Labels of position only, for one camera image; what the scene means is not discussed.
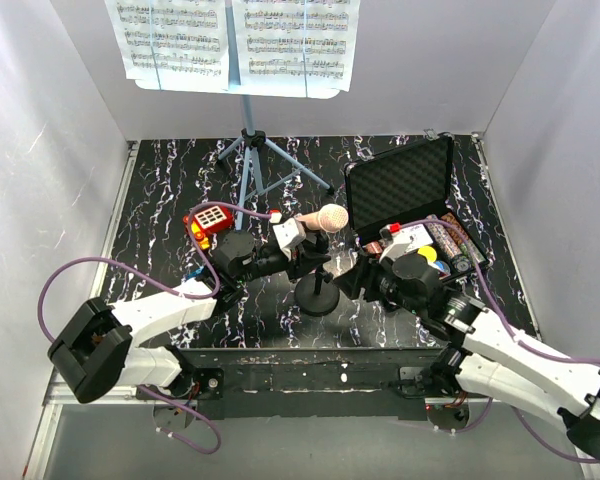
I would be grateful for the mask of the pink toy microphone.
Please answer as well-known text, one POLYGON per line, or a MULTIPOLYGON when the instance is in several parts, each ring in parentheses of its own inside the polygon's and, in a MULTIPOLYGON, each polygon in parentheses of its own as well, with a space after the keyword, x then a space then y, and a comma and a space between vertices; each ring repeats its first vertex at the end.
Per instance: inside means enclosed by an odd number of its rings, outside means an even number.
POLYGON ((316 212, 297 216, 296 220, 310 231, 337 233, 347 226, 349 214, 341 205, 327 204, 316 212))

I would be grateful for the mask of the black microphone stand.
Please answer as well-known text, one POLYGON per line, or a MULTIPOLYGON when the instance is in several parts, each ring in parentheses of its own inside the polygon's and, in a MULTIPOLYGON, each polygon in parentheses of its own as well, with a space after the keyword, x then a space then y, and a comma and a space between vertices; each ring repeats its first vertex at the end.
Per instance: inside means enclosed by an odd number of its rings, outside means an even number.
POLYGON ((338 306, 340 290, 332 283, 333 275, 324 268, 330 260, 329 254, 323 254, 317 266, 296 283, 294 301, 306 315, 322 317, 333 312, 338 306))

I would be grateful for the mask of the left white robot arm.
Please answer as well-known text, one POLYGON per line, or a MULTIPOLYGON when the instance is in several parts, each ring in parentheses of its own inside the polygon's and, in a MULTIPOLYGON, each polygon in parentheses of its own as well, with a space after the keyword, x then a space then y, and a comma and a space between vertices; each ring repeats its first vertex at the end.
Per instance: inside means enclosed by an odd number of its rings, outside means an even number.
POLYGON ((278 225, 274 233, 261 247, 246 231, 222 235, 202 270, 177 287, 159 284, 156 294, 116 304, 86 300, 47 351, 75 398, 88 404, 117 386, 154 386, 170 399, 185 398, 194 367, 175 347, 149 346, 151 339, 231 309, 250 281, 283 273, 300 282, 331 258, 323 232, 278 225))

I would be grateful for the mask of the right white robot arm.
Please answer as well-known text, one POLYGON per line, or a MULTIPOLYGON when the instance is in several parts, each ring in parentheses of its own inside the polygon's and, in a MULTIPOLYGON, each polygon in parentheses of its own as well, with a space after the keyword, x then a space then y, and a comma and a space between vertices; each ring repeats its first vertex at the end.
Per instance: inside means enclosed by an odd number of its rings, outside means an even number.
POLYGON ((396 260, 366 255, 334 280, 349 299, 378 301, 415 314, 446 346, 423 375, 444 397, 491 397, 545 420, 600 461, 600 364, 574 362, 496 312, 444 284, 418 254, 396 260))

